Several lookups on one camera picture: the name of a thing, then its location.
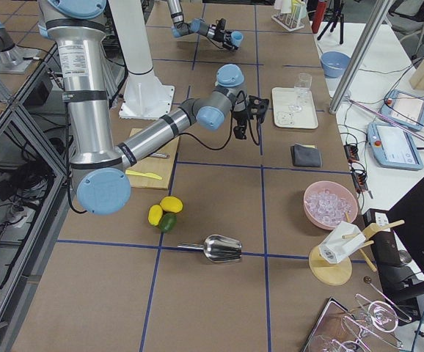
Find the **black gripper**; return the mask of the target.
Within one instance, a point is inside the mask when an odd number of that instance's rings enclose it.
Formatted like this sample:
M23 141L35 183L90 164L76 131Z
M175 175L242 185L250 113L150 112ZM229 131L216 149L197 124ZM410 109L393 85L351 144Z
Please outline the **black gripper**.
M239 39L240 39L240 32L233 31L229 33L224 28L219 26L214 26L213 28L212 41L220 44L225 50L228 50L228 51L238 50L238 46L233 45L231 43L231 40L239 40Z
M239 93L232 110L232 118L237 122L233 128L235 138L246 139L246 128L250 117L249 98L246 93Z

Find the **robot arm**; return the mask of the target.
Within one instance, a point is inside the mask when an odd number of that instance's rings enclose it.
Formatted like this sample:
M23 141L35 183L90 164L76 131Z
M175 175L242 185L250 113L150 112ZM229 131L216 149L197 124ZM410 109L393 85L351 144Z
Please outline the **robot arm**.
M215 43L217 48L228 51L236 51L240 48L244 35L239 31L227 30L225 18L220 18L215 24L209 24L203 18L194 18L187 22L180 1L167 0L167 4L172 19L171 30L174 37L198 34Z
M173 87L156 77L145 19L137 1L40 1L40 31L57 44L64 94L76 143L70 173L79 204L90 213L106 215L121 209L131 194L127 168L151 155L193 124L216 130L227 116L243 117L251 98L241 69L224 65L212 93L189 99L169 110ZM125 104L155 121L129 139L115 144L109 96L103 71L103 13L110 9L128 69Z

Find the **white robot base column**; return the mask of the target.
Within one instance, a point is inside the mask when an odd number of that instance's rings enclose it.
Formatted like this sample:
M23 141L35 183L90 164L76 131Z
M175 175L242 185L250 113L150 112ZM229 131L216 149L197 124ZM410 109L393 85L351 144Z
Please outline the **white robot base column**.
M112 0L109 7L128 71L120 117L156 120L170 112L175 88L155 74L141 2Z

